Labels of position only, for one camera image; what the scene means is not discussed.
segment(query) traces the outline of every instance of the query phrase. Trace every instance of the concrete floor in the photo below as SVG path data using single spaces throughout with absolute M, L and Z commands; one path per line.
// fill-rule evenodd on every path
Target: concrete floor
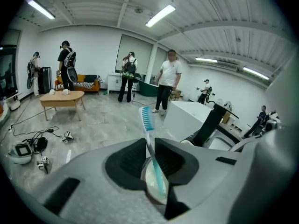
M 51 162 L 50 173 L 52 173 L 66 163 L 68 152 L 71 152 L 72 159 L 90 150 L 144 137 L 138 114 L 138 108 L 143 107 L 143 105 L 136 102 L 127 103 L 125 97 L 123 102 L 119 103 L 117 97 L 118 93 L 113 92 L 109 95 L 103 95 L 103 91 L 99 95 L 87 93 L 83 96 L 86 111 L 80 105 L 81 102 L 78 102 L 82 121 L 78 120 L 73 107 L 58 107 L 57 111 L 51 108 L 47 111 L 49 121 L 46 121 L 44 114 L 41 113 L 14 126 L 15 134 L 40 131 L 53 126 L 59 127 L 59 130 L 55 131 L 55 134 L 59 136 L 62 136 L 66 131 L 72 133 L 74 140 L 68 143 L 63 143 L 60 138 L 53 134 L 46 133 L 44 135 L 48 140 L 48 146 L 43 151 L 43 155 L 49 158 Z M 137 93 L 134 101 L 150 104 L 156 101 L 156 97 L 144 97 Z M 39 98 L 32 96 L 31 100 L 27 98 L 22 101 L 21 107 L 11 113 L 9 120 L 1 128 L 0 140 L 3 139 L 10 125 L 16 122 L 28 103 L 28 107 L 18 122 L 43 111 Z M 159 114 L 153 116 L 156 128 L 151 132 L 152 143 L 155 137 L 173 139 L 163 126 L 165 116 L 161 117 Z M 9 160 L 7 153 L 12 144 L 21 143 L 22 140 L 33 136 L 34 133 L 13 136 L 12 132 L 8 132 L 0 145 L 0 161 L 8 177 L 14 184 L 28 193 L 47 175 L 39 170 L 36 165 L 36 161 L 40 160 L 41 155 L 34 154 L 30 163 L 18 165 Z

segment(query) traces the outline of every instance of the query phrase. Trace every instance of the person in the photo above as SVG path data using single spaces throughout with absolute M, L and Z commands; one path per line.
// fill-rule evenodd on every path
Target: person
M 60 48 L 63 48 L 63 50 L 60 52 L 58 57 L 58 61 L 59 61 L 58 76 L 61 74 L 61 79 L 64 84 L 64 89 L 73 91 L 74 84 L 69 79 L 69 76 L 67 75 L 67 67 L 64 65 L 64 60 L 67 57 L 67 55 L 70 52 L 72 52 L 72 49 L 70 48 L 70 44 L 68 41 L 62 42 Z
M 201 95 L 200 95 L 200 97 L 198 98 L 198 101 L 197 101 L 197 102 L 202 103 L 202 104 L 204 104 L 206 96 L 207 96 L 207 91 L 211 87 L 211 85 L 209 84 L 210 81 L 208 79 L 206 79 L 204 82 L 206 83 L 205 88 L 200 90 Z
M 163 110 L 160 112 L 161 116 L 165 115 L 168 97 L 171 94 L 171 91 L 175 91 L 177 89 L 177 85 L 183 73 L 182 64 L 177 60 L 176 51 L 169 50 L 167 56 L 168 61 L 163 62 L 161 70 L 154 81 L 154 84 L 157 84 L 161 77 L 160 85 L 157 91 L 156 107 L 152 110 L 153 113 L 159 112 L 159 107 L 162 102 Z
M 126 57 L 123 58 L 121 67 L 124 69 L 125 65 L 128 62 L 134 63 L 134 65 L 137 68 L 138 62 L 137 62 L 137 59 L 135 59 L 135 53 L 133 51 L 129 52 L 129 54 Z M 118 101 L 119 102 L 122 101 L 123 95 L 125 93 L 127 82 L 128 82 L 127 102 L 129 103 L 131 101 L 133 79 L 128 79 L 126 77 L 122 77 L 122 80 L 121 80 L 121 90 L 120 90 L 120 94 L 118 96 Z
M 34 74 L 33 74 L 33 93 L 35 96 L 39 95 L 39 90 L 38 90 L 38 76 L 39 76 L 39 71 L 40 67 L 38 66 L 37 59 L 39 58 L 39 52 L 37 51 L 36 53 L 33 54 L 33 57 L 30 60 L 30 63 L 32 63 L 34 67 Z
M 242 137 L 242 139 L 246 139 L 249 137 L 249 135 L 260 125 L 261 121 L 267 116 L 266 114 L 266 106 L 262 106 L 262 112 L 257 116 L 257 121 L 254 123 L 254 125 L 249 129 L 249 131 Z

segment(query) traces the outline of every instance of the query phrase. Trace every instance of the sofa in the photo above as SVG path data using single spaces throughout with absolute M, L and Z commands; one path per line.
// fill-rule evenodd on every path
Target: sofa
M 62 78 L 61 76 L 56 78 L 55 90 L 62 91 L 64 89 Z M 76 91 L 97 92 L 99 94 L 101 88 L 100 81 L 100 76 L 97 75 L 78 75 L 78 82 L 74 83 L 74 89 Z

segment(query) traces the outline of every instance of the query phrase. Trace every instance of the coffee table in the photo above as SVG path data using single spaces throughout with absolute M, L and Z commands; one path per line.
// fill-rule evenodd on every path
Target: coffee table
M 43 107 L 43 111 L 45 113 L 46 121 L 48 121 L 47 113 L 45 107 L 54 107 L 55 110 L 56 107 L 70 107 L 74 106 L 76 107 L 76 112 L 78 115 L 79 120 L 81 121 L 81 118 L 79 116 L 79 112 L 77 109 L 77 101 L 81 100 L 82 106 L 85 109 L 82 96 L 84 96 L 83 91 L 71 91 L 68 95 L 64 95 L 62 91 L 56 91 L 54 95 L 45 94 L 42 96 L 39 100 L 41 101 L 41 105 Z

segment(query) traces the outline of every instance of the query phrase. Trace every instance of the ceiling light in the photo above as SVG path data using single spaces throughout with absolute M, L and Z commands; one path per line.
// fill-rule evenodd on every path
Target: ceiling light
M 264 75 L 262 75 L 262 74 L 260 74 L 260 73 L 258 73 L 258 72 L 256 72 L 256 71 L 254 71 L 254 70 L 251 70 L 251 69 L 249 69 L 249 68 L 247 68 L 247 67 L 244 67 L 243 70 L 248 71 L 248 72 L 250 72 L 250 73 L 253 73 L 253 74 L 255 74 L 255 75 L 257 75 L 257 76 L 259 76 L 259 77 L 261 77 L 261 78 L 264 78 L 264 79 L 266 79 L 266 80 L 269 80 L 269 77 L 266 77 L 266 76 L 264 76 Z
M 202 62 L 217 62 L 216 60 L 213 59 L 205 59 L 205 58 L 195 58 L 197 61 L 202 61 Z
M 55 16 L 52 15 L 49 11 L 47 11 L 45 8 L 43 8 L 41 5 L 39 5 L 36 1 L 34 0 L 29 0 L 28 4 L 33 6 L 36 10 L 40 11 L 42 14 L 47 16 L 50 19 L 54 19 Z
M 151 28 L 154 24 L 156 24 L 158 21 L 160 21 L 162 18 L 164 18 L 165 16 L 167 16 L 169 13 L 172 13 L 175 9 L 175 7 L 173 7 L 172 5 L 168 5 L 167 7 L 165 7 L 163 10 L 161 10 L 160 12 L 158 12 L 152 19 L 149 20 L 148 23 L 146 23 L 145 25 L 149 28 Z

